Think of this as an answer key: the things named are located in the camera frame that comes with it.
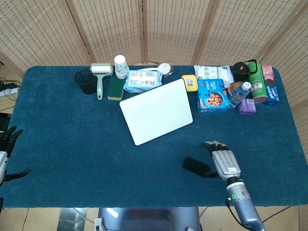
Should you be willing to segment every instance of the white paper cup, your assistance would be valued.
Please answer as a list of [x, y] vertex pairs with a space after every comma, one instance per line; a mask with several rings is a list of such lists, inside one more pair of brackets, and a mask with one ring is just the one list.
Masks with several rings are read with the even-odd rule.
[[125, 57], [123, 55], [117, 55], [115, 57], [115, 73], [116, 76], [118, 76], [118, 74], [120, 76], [122, 75], [126, 75], [126, 73], [129, 71], [129, 67], [127, 66]]
[[162, 63], [158, 66], [158, 69], [163, 75], [166, 75], [171, 71], [171, 66], [168, 63]]
[[118, 72], [115, 71], [115, 75], [118, 77], [118, 78], [126, 78], [126, 73], [123, 74], [123, 75], [120, 75]]

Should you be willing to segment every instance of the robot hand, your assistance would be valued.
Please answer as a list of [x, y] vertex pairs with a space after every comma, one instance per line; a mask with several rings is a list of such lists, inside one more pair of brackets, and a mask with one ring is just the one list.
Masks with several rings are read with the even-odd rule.
[[24, 177], [32, 170], [32, 168], [29, 167], [20, 173], [6, 174], [6, 166], [11, 157], [15, 142], [21, 133], [23, 133], [23, 130], [18, 130], [13, 134], [15, 130], [16, 126], [13, 126], [2, 133], [0, 137], [0, 187], [3, 182]]
[[233, 202], [241, 223], [231, 211], [234, 218], [241, 226], [248, 230], [265, 231], [263, 222], [252, 203], [244, 182], [239, 179], [241, 170], [233, 152], [225, 144], [217, 141], [207, 141], [204, 143], [204, 146], [213, 157], [218, 175], [227, 182], [229, 198], [226, 200], [226, 205], [231, 211], [229, 201]]

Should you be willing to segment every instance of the green can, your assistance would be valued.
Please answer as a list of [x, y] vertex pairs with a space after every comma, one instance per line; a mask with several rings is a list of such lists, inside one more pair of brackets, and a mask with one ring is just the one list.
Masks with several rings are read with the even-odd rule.
[[257, 62], [257, 64], [250, 63], [248, 68], [249, 72], [257, 71], [254, 74], [250, 74], [248, 77], [251, 83], [252, 98], [255, 100], [255, 103], [263, 103], [268, 100], [268, 96], [266, 94], [261, 64], [259, 62]]

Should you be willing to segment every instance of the blue table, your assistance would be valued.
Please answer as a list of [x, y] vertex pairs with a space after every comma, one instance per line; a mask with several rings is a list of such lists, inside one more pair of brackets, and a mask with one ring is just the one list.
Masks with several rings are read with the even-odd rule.
[[[24, 132], [8, 173], [33, 170], [3, 184], [4, 207], [224, 205], [226, 182], [182, 169], [190, 156], [214, 171], [202, 146], [212, 140], [234, 151], [255, 205], [308, 204], [308, 167], [277, 70], [277, 106], [257, 105], [250, 116], [237, 109], [199, 114], [195, 96], [189, 96], [192, 124], [135, 146], [119, 102], [106, 96], [115, 76], [103, 79], [99, 101], [74, 82], [83, 69], [89, 67], [35, 66], [27, 71], [10, 124]], [[163, 84], [184, 74], [194, 74], [193, 67], [175, 66]], [[131, 96], [124, 93], [124, 99]]]

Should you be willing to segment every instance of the cable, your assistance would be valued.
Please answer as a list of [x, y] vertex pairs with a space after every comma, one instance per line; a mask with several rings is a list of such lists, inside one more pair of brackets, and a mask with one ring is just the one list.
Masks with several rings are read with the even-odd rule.
[[28, 208], [28, 210], [27, 210], [27, 214], [26, 214], [26, 217], [25, 217], [25, 220], [24, 220], [23, 231], [24, 231], [24, 226], [25, 226], [25, 223], [26, 223], [26, 220], [27, 220], [27, 217], [28, 217], [28, 213], [29, 213], [29, 208]]
[[87, 220], [88, 222], [91, 222], [92, 224], [94, 224], [94, 222], [93, 221], [91, 221], [91, 220], [88, 220], [87, 218], [85, 218], [77, 209], [75, 209], [75, 208], [73, 208], [74, 210], [76, 210], [76, 212], [78, 212], [79, 213], [79, 215], [81, 215], [81, 217], [82, 218], [84, 218], [84, 220]]
[[253, 231], [251, 230], [250, 228], [246, 227], [245, 225], [243, 225], [242, 223], [239, 222], [239, 220], [235, 217], [235, 215], [233, 214], [231, 208], [230, 208], [230, 205], [229, 205], [229, 200], [225, 200], [225, 203], [226, 203], [226, 206], [228, 207], [230, 213], [232, 214], [233, 218], [236, 220], [237, 223], [239, 223], [240, 226], [242, 226], [243, 228], [247, 229], [247, 230], [250, 230], [250, 231]]
[[3, 90], [3, 94], [4, 94], [9, 100], [12, 100], [7, 94], [5, 94], [5, 90]]
[[274, 217], [274, 216], [276, 216], [277, 214], [279, 214], [279, 213], [281, 213], [281, 212], [283, 212], [283, 211], [285, 211], [285, 210], [287, 210], [288, 208], [290, 208], [291, 206], [288, 206], [288, 207], [286, 207], [286, 208], [284, 208], [284, 209], [282, 209], [282, 210], [280, 210], [279, 212], [277, 212], [277, 213], [275, 213], [275, 214], [273, 214], [273, 215], [271, 215], [271, 216], [269, 216], [268, 218], [266, 218], [264, 221], [262, 221], [263, 223], [265, 222], [265, 221], [267, 221], [267, 220], [269, 220], [269, 219], [271, 219], [272, 217]]
[[202, 211], [202, 213], [201, 213], [199, 219], [202, 217], [203, 213], [207, 210], [207, 208], [208, 208], [208, 207], [206, 207], [206, 208]]
[[10, 95], [10, 97], [12, 97], [15, 101], [17, 100], [17, 98], [15, 98], [13, 95]]
[[3, 78], [3, 77], [0, 77], [0, 78], [4, 79], [4, 81], [3, 81], [3, 82], [12, 82], [12, 83], [16, 82], [16, 83], [19, 83], [19, 86], [21, 86], [21, 82], [20, 82], [20, 81], [18, 81], [18, 80], [8, 80], [8, 79]]
[[1, 109], [1, 110], [0, 110], [0, 112], [5, 111], [5, 110], [7, 110], [7, 109], [14, 108], [14, 107], [15, 107], [15, 106], [13, 106], [13, 107], [8, 107], [8, 108], [4, 108], [4, 109]]

